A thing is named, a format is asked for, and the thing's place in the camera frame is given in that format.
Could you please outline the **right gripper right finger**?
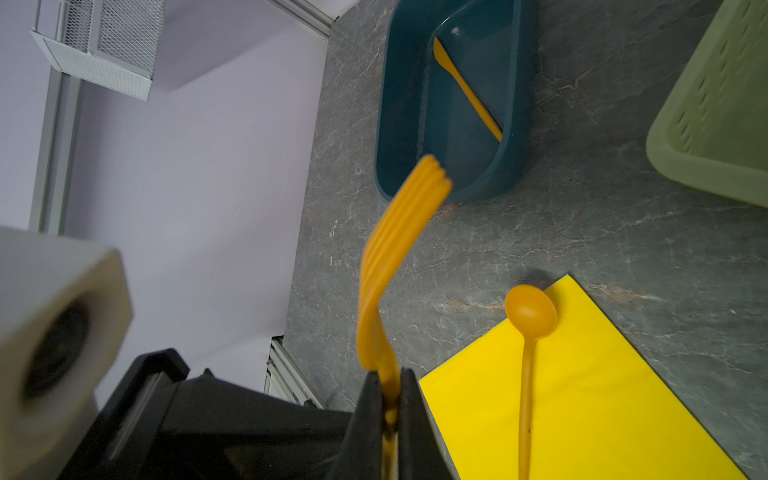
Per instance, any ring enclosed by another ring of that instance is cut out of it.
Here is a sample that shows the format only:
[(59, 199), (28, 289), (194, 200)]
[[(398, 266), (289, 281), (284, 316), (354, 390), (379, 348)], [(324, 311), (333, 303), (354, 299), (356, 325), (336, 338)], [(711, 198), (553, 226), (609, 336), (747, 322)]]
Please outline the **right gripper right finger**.
[(401, 370), (397, 432), (399, 479), (454, 478), (438, 446), (415, 373), (406, 368)]

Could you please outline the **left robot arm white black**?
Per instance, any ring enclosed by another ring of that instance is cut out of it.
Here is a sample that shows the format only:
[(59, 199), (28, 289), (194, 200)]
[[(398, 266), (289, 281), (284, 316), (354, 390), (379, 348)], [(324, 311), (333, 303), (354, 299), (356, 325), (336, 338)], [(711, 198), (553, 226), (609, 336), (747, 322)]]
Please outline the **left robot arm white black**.
[(2, 229), (3, 478), (333, 476), (350, 414), (192, 377), (173, 349), (138, 356), (96, 408), (132, 317), (116, 249)]

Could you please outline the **yellow paper napkin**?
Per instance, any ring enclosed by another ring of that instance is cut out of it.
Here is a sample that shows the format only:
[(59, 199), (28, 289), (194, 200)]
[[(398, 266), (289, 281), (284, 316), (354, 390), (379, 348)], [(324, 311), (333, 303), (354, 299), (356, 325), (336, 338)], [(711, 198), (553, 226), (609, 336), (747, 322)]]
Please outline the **yellow paper napkin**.
[[(536, 349), (532, 478), (742, 477), (572, 277), (548, 294), (559, 324)], [(462, 479), (518, 475), (522, 348), (503, 321), (420, 382)]]

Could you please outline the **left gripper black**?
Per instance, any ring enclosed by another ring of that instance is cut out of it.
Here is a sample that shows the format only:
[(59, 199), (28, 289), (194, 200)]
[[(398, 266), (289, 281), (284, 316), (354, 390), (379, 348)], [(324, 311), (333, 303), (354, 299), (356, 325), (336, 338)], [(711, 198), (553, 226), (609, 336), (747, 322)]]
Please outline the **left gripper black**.
[(351, 414), (189, 372), (174, 349), (136, 357), (60, 478), (359, 478)]

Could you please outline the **orange plastic knife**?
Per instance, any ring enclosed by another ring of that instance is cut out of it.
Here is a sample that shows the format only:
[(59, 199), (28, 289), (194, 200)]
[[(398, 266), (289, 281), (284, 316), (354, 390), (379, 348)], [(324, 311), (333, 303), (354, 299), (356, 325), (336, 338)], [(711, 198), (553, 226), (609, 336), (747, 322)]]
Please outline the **orange plastic knife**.
[(437, 63), (454, 79), (464, 96), (469, 101), (470, 105), (477, 113), (483, 124), (491, 132), (493, 137), (501, 142), (503, 139), (503, 132), (489, 110), (485, 107), (483, 102), (475, 94), (467, 81), (463, 78), (456, 65), (453, 63), (445, 47), (441, 41), (435, 37), (433, 40), (433, 55)]

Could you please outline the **orange plastic fork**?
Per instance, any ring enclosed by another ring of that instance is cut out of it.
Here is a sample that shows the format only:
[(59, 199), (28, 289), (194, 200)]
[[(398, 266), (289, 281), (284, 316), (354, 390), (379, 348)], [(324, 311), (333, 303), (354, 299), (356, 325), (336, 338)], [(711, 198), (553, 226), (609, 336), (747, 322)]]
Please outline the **orange plastic fork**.
[(378, 374), (384, 406), (380, 479), (395, 470), (400, 366), (387, 339), (378, 302), (429, 220), (451, 191), (452, 181), (432, 155), (422, 157), (402, 184), (366, 242), (360, 272), (357, 353), (362, 367)]

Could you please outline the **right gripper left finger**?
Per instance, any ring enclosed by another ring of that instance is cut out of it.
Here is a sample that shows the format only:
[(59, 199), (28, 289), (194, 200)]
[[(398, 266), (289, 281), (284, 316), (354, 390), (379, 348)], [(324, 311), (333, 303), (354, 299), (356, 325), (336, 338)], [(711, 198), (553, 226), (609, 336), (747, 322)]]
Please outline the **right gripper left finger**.
[(327, 479), (382, 478), (384, 399), (381, 382), (369, 372)]

